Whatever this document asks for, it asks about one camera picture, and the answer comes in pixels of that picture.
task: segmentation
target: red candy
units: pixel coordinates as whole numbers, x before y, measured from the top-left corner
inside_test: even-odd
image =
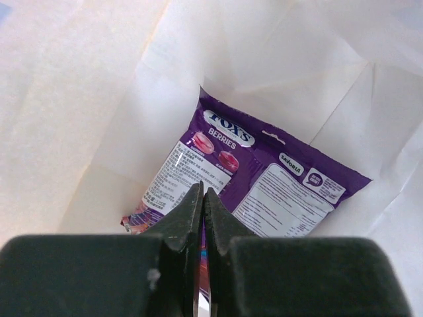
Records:
[[[223,165],[223,167],[230,170],[232,173],[236,172],[239,167],[238,160],[230,152],[220,152],[219,161]]]
[[[202,132],[197,132],[192,137],[194,145],[199,149],[201,152],[205,154],[212,154],[214,151],[213,143],[206,137]]]

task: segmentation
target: purple candy bag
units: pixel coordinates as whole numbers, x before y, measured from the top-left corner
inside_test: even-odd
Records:
[[[188,131],[122,224],[134,234],[145,231],[200,180],[257,235],[282,237],[305,236],[371,181],[203,89]],[[207,294],[205,250],[201,274],[200,288]]]

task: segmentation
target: candy bag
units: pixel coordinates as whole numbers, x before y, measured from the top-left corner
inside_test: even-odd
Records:
[[[201,88],[188,130],[122,224],[134,234],[145,231],[199,181],[257,235],[300,237],[371,180]],[[200,289],[207,295],[205,255]]]

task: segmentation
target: white surface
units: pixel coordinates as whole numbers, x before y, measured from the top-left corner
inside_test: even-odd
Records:
[[[210,313],[208,311],[208,309],[203,309],[203,308],[199,308],[198,309],[198,317],[209,317]]]
[[[7,4],[0,243],[123,232],[200,83],[374,179],[312,235],[376,240],[423,314],[421,0]]]

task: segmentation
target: nutrition facts label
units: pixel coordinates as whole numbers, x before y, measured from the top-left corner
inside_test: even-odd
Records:
[[[191,185],[200,180],[205,190],[212,187],[219,193],[231,177],[179,141],[145,193],[143,202],[166,215],[182,201]]]
[[[234,216],[259,236],[305,236],[334,207],[271,164],[254,183]]]

